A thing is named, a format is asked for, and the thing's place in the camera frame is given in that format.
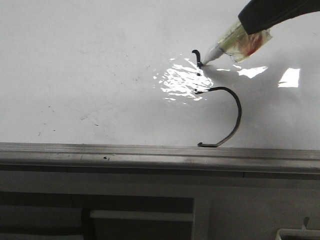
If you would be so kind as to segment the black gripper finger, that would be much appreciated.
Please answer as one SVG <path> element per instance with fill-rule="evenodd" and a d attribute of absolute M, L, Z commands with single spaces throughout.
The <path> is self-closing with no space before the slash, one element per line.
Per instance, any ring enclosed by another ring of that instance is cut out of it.
<path fill-rule="evenodd" d="M 319 0 L 251 0 L 238 19 L 251 35 L 295 17 L 318 12 Z"/>

